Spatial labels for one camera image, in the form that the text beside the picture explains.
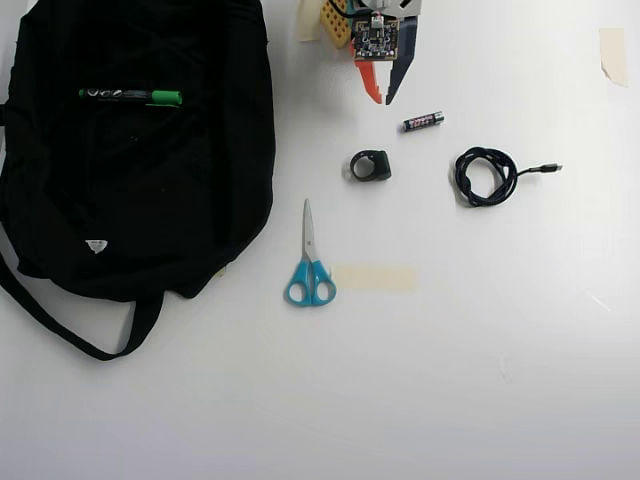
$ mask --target scissor blade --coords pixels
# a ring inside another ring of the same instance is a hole
[[[313,218],[311,217],[311,202],[309,199],[304,201],[304,253],[309,260],[315,262],[318,260],[316,253],[316,240],[313,235]]]

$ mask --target yellow breadboard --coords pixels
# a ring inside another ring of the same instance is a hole
[[[335,2],[343,12],[347,11],[347,0],[335,0]],[[336,48],[344,47],[351,38],[348,20],[338,15],[328,1],[322,6],[320,20]]]

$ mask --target battery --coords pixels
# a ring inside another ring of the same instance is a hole
[[[414,130],[421,130],[423,128],[433,127],[434,125],[440,125],[442,122],[444,122],[444,114],[442,112],[436,112],[406,120],[404,122],[404,131],[412,132]]]

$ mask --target masking tape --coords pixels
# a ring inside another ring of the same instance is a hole
[[[607,78],[616,85],[628,87],[627,47],[623,28],[600,29],[600,55],[602,71]]]
[[[338,288],[377,292],[411,292],[418,274],[410,267],[334,265],[331,277]]]
[[[299,42],[310,42],[320,38],[321,9],[322,0],[300,0],[296,26]]]

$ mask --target backpack logo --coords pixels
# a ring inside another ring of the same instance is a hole
[[[106,240],[86,240],[86,243],[96,255],[104,252],[107,246],[109,246],[109,242]]]

